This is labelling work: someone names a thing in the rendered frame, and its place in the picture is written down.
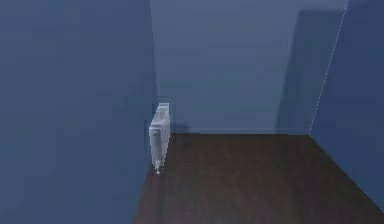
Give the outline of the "silver radiator with valves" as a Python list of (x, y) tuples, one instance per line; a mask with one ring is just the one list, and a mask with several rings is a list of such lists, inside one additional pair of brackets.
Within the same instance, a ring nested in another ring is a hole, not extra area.
[(165, 164), (170, 141), (170, 104), (160, 103), (149, 126), (152, 165), (157, 174)]

